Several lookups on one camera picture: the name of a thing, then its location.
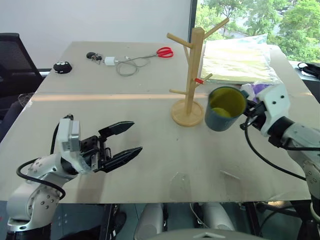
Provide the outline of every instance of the table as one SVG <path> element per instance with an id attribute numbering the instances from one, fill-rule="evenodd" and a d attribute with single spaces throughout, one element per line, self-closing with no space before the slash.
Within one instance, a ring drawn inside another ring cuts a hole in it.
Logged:
<path id="1" fill-rule="evenodd" d="M 0 144 L 0 200 L 8 200 L 23 182 L 15 175 L 20 164 L 49 153 L 54 128 L 68 113 L 80 121 L 81 139 L 113 123 L 134 121 L 135 125 L 127 132 L 110 137 L 106 143 L 113 154 L 138 146 L 143 146 L 143 150 L 131 162 L 108 174 L 77 176 L 64 185 L 63 203 L 309 199 L 305 182 L 273 169 L 250 150 L 239 128 L 245 121 L 244 116 L 224 132 L 214 132 L 204 122 L 185 128 L 171 119 L 171 106 L 182 96 L 169 93 L 168 89 L 183 90 L 187 75 L 181 46 L 169 45 L 175 52 L 174 58 L 153 58 L 137 75 L 127 78 L 116 75 L 114 68 L 85 59 L 89 51 L 106 55 L 118 49 L 110 55 L 131 57 L 143 56 L 161 46 L 156 43 L 72 43 L 61 57 L 73 64 L 72 71 L 66 75 L 49 74 Z M 271 65 L 289 92 L 290 118 L 319 128 L 317 101 L 278 47 L 271 49 Z M 198 87 L 196 100 L 206 106 L 206 96 L 216 87 L 216 84 Z M 250 128 L 249 135 L 263 156 L 303 175 L 284 150 L 269 144 L 257 130 Z"/>

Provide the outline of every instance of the computer mouse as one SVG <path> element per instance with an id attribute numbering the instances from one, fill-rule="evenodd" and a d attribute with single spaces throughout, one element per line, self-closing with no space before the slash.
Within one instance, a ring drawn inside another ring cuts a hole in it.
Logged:
<path id="1" fill-rule="evenodd" d="M 68 61 L 58 61 L 53 65 L 53 69 L 57 74 L 67 74 L 72 67 Z"/>

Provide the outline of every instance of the window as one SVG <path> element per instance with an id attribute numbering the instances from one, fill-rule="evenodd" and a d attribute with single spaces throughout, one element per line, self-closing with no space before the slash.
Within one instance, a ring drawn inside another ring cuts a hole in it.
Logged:
<path id="1" fill-rule="evenodd" d="M 198 0 L 192 11 L 195 27 L 205 31 L 230 18 L 208 40 L 268 33 L 267 43 L 289 60 L 320 63 L 320 0 Z"/>

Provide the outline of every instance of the wooden stand base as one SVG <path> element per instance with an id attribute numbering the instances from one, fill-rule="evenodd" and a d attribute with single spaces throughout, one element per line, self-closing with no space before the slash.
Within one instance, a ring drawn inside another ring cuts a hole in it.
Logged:
<path id="1" fill-rule="evenodd" d="M 204 119 L 204 115 L 204 108 L 196 101 L 193 101 L 191 113 L 189 115 L 186 115 L 184 99 L 177 101 L 171 108 L 173 120 L 183 127 L 192 127 L 201 123 Z"/>

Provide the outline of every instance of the wooden mug tree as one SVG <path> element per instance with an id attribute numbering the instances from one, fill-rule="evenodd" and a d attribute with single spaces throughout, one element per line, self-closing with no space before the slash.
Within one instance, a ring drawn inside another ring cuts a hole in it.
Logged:
<path id="1" fill-rule="evenodd" d="M 191 33 L 191 42 L 187 42 L 177 36 L 168 33 L 167 38 L 183 45 L 186 60 L 188 62 L 188 75 L 186 83 L 186 91 L 179 91 L 170 89 L 171 93 L 183 94 L 185 99 L 177 101 L 171 108 L 171 116 L 173 120 L 184 127 L 192 127 L 199 124 L 204 118 L 204 108 L 196 101 L 194 101 L 195 89 L 200 84 L 195 81 L 198 76 L 200 58 L 202 53 L 202 46 L 204 40 L 220 29 L 223 25 L 229 22 L 229 18 L 226 18 L 219 24 L 217 24 L 210 31 L 205 33 L 201 27 L 194 27 Z M 203 80 L 208 80 L 212 74 L 206 76 Z"/>

